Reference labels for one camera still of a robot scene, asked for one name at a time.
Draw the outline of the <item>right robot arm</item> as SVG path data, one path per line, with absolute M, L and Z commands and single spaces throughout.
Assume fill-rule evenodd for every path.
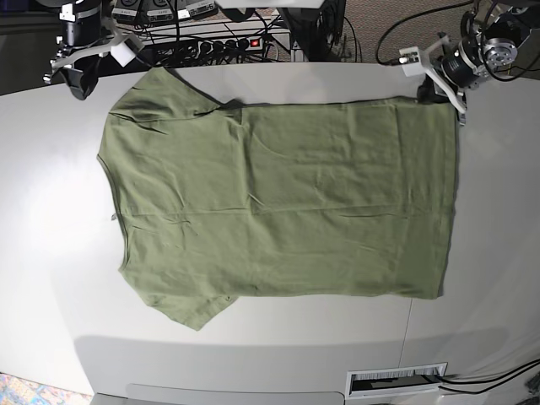
M 51 71 L 43 76 L 49 84 L 61 75 L 72 95 L 86 100 L 99 81 L 102 38 L 101 1 L 40 1 L 58 12 L 62 33 L 57 37 L 57 53 L 50 60 Z

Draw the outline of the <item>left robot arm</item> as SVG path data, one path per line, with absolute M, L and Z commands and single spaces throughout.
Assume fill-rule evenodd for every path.
M 484 13 L 476 5 L 462 16 L 461 39 L 447 41 L 442 54 L 429 62 L 440 81 L 464 100 L 465 89 L 512 68 L 519 49 L 538 28 L 538 1 L 493 1 Z

